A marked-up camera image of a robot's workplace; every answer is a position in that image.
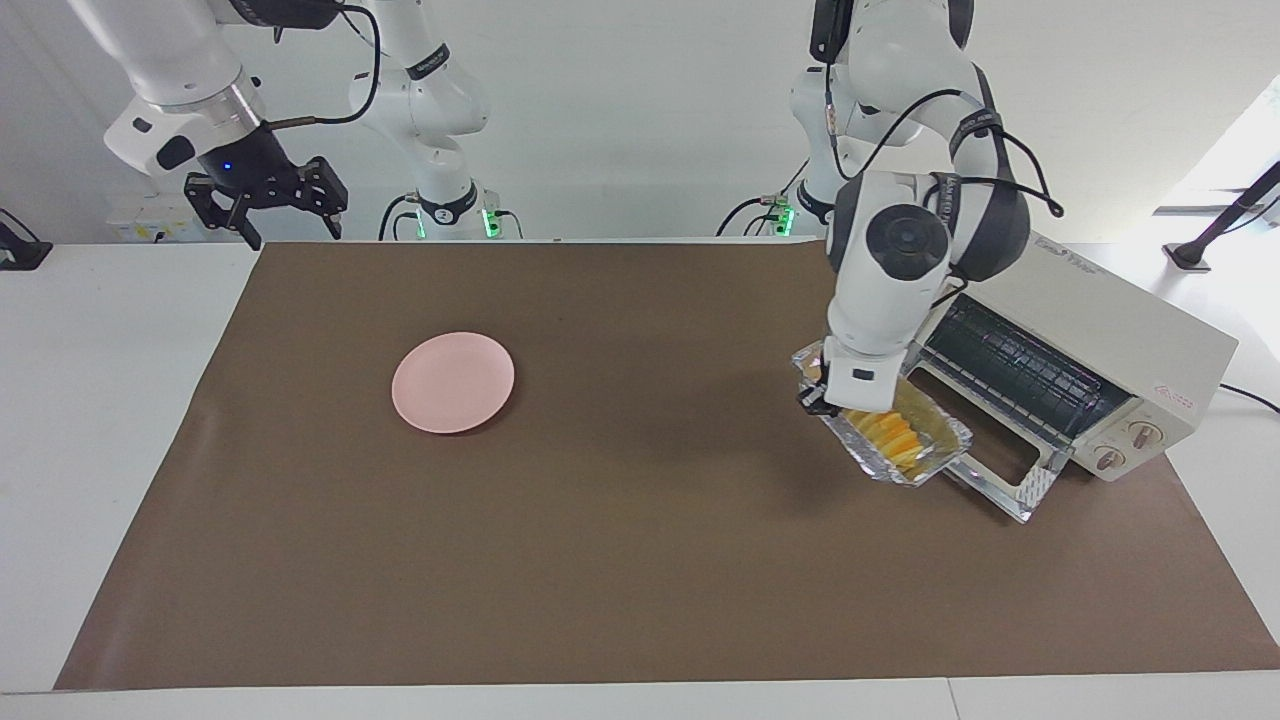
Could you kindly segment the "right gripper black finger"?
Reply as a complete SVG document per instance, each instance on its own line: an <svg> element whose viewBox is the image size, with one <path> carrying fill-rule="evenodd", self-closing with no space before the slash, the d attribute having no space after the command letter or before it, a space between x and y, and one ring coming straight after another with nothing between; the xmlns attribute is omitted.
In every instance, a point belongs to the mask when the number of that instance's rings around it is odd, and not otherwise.
<svg viewBox="0 0 1280 720"><path fill-rule="evenodd" d="M349 195L337 172L325 158L311 158L300 168L300 206L319 217L333 240L340 240L340 215L348 208Z"/></svg>
<svg viewBox="0 0 1280 720"><path fill-rule="evenodd" d="M215 201L220 193L214 178L205 174L186 177L186 197L196 217L211 231L228 231L239 236L253 251L262 250L262 237L250 220L251 197L236 196L229 208Z"/></svg>

